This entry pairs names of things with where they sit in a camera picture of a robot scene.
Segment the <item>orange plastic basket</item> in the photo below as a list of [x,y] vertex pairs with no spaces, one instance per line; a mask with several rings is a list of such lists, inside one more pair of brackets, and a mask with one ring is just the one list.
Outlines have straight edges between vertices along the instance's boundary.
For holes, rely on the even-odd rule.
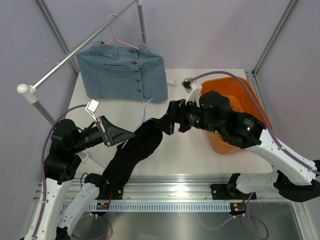
[[[262,114],[258,111],[245,87],[233,77],[223,77],[206,80],[202,84],[200,95],[215,91],[230,101],[231,108],[236,112],[250,113],[264,122]],[[242,149],[223,141],[217,133],[208,132],[208,139],[212,149],[220,155],[231,155],[241,152]]]

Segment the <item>black skirt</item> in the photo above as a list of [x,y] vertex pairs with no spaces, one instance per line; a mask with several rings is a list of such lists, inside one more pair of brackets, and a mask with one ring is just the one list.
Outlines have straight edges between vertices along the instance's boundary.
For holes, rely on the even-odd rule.
[[113,194],[129,181],[135,166],[152,155],[162,142],[163,132],[155,127],[155,122],[155,118],[148,119],[134,131],[135,137],[117,146],[113,159],[102,173]]

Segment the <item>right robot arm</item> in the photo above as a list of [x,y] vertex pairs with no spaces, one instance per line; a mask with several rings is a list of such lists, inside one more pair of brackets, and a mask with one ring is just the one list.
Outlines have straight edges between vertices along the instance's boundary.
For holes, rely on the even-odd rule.
[[269,173],[233,173],[228,183],[210,185],[214,200],[248,199],[250,194],[277,192],[287,200],[303,203],[320,196],[320,162],[303,159],[272,139],[266,125],[254,115],[232,110],[230,100],[215,91],[200,96],[199,103],[172,100],[155,126],[167,135],[191,128],[218,134],[228,144],[252,152],[273,165]]

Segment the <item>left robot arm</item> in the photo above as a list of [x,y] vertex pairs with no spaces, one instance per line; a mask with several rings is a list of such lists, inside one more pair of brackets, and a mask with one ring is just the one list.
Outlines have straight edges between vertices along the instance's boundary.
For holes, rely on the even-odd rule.
[[79,193],[65,210],[62,206],[82,159],[79,153],[101,143],[118,145],[134,133],[112,124],[100,116],[85,129],[71,119],[56,122],[52,128],[51,146],[42,158],[43,182],[40,200],[32,216],[25,240],[69,240],[78,221],[95,199],[108,194],[108,182],[99,174],[89,174]]

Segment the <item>blue wire hanger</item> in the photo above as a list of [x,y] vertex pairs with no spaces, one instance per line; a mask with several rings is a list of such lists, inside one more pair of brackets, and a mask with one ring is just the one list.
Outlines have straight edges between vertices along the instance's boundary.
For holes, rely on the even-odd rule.
[[[139,129],[139,128],[142,126],[142,124],[146,121],[146,110],[147,110],[147,107],[148,107],[149,103],[152,102],[152,101],[154,101],[154,100],[155,100],[154,98],[150,98],[150,99],[146,102],[146,104],[144,105],[142,120],[141,120],[140,124],[134,129],[134,132],[135,132],[137,129]],[[127,139],[127,140],[124,142],[124,144],[123,144],[123,146],[121,147],[121,149],[123,149],[123,148],[127,145],[128,141],[129,141],[129,139]]]

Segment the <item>pink wire hanger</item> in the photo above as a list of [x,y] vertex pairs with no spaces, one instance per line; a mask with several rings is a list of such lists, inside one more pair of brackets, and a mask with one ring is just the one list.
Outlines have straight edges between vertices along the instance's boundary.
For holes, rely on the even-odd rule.
[[[119,15],[115,14],[115,13],[112,13],[112,14],[108,15],[108,18],[111,18],[111,17],[115,17],[116,19],[119,19],[121,22],[123,22],[122,18]],[[129,43],[125,42],[125,41],[120,40],[117,37],[117,35],[116,35],[116,33],[115,33],[115,31],[114,31],[114,29],[113,29],[111,24],[109,25],[109,29],[110,29],[111,34],[112,34],[112,39],[107,41],[107,42],[105,42],[105,43],[103,43],[104,46],[107,46],[110,43],[116,41],[116,42],[118,42],[118,43],[120,43],[122,45],[125,45],[127,47],[131,47],[131,48],[136,49],[136,50],[139,48],[139,47],[137,47],[135,45],[132,45],[132,44],[129,44]]]

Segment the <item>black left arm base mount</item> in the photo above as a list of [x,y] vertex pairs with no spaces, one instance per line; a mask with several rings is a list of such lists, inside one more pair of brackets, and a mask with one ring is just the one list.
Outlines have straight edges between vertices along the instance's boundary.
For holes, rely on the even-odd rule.
[[99,187],[99,194],[96,200],[122,200],[123,186],[110,186],[109,184]]

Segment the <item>white garment rack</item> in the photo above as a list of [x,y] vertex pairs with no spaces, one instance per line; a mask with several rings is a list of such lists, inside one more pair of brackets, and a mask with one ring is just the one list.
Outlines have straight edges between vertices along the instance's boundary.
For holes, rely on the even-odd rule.
[[[56,65],[47,72],[40,80],[38,80],[34,85],[28,84],[19,84],[16,88],[17,92],[22,95],[28,103],[35,107],[35,109],[50,123],[50,125],[54,125],[54,118],[48,112],[48,110],[40,103],[36,92],[44,83],[46,83],[55,73],[57,73],[62,67],[66,64],[71,63],[71,66],[75,70],[76,74],[79,74],[80,69],[74,60],[76,54],[78,54],[81,50],[83,50],[90,42],[94,40],[99,34],[101,34],[106,28],[108,28],[111,23],[113,23],[116,19],[115,16],[112,18],[108,18],[108,20],[100,26],[97,30],[91,33],[88,37],[86,37],[82,42],[80,42],[74,49],[69,50],[56,23],[54,18],[52,17],[49,8],[47,7],[44,0],[35,0],[36,5],[39,7],[40,12],[44,16],[47,21],[53,35],[57,39],[60,44],[63,52],[65,53],[65,57],[56,63]],[[122,15],[126,10],[128,10],[132,5],[137,6],[138,17],[139,17],[139,25],[140,32],[142,36],[143,43],[147,43],[147,34],[146,34],[146,26],[143,14],[143,1],[142,0],[129,0],[120,10],[118,10],[115,14],[118,16]],[[93,160],[89,153],[81,153],[80,157],[82,159],[81,167],[94,167],[97,170],[102,170],[102,165],[98,164],[95,160]]]

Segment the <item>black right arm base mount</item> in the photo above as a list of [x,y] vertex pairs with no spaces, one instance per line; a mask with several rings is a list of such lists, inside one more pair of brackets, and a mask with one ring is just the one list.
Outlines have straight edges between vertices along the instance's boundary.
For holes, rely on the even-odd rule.
[[248,200],[250,194],[228,187],[226,183],[214,183],[210,185],[213,200]]

